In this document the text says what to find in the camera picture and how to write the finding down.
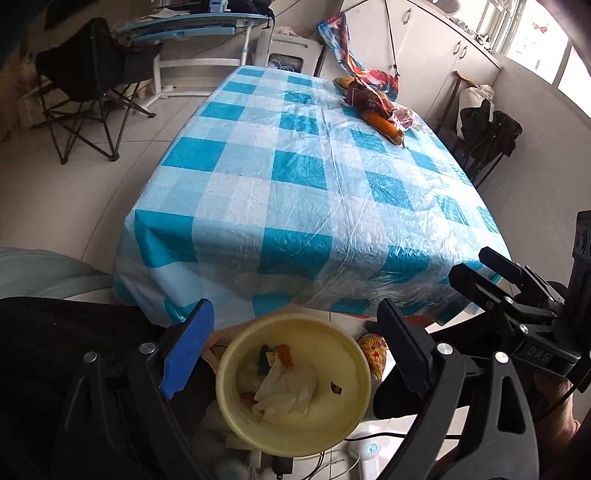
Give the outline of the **person's right hand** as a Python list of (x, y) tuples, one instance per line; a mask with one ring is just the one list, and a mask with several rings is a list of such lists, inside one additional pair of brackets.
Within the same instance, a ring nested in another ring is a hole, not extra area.
[(553, 450), (564, 448), (576, 435), (580, 422), (574, 418), (574, 385), (568, 379), (537, 373), (534, 375), (534, 424), (539, 442)]

